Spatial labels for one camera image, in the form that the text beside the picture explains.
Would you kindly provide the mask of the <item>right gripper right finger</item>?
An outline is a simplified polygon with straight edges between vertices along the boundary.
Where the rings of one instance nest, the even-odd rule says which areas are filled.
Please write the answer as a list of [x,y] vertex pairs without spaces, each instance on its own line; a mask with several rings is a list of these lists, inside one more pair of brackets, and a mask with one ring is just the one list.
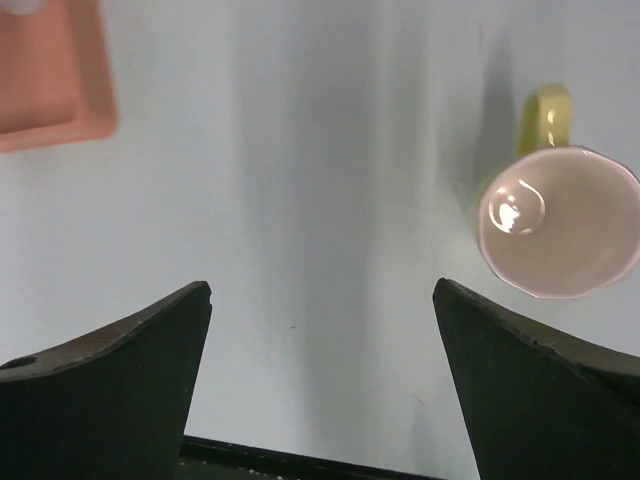
[[481,478],[638,478],[638,357],[453,280],[433,304]]

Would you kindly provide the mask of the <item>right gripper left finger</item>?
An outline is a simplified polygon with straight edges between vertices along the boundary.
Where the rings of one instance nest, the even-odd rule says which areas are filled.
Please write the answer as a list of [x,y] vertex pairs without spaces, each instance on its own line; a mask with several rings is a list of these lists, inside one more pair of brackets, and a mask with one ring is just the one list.
[[170,479],[212,314],[193,282],[1,366],[4,479]]

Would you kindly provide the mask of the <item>yellow faceted mug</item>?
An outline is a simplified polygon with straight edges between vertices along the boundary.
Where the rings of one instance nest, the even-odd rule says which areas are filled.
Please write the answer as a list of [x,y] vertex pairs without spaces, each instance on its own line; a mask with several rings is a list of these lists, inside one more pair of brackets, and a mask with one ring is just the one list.
[[570,141],[561,83],[527,97],[514,161],[489,174],[475,204],[477,246],[492,273],[538,299],[584,297],[639,263],[639,179]]

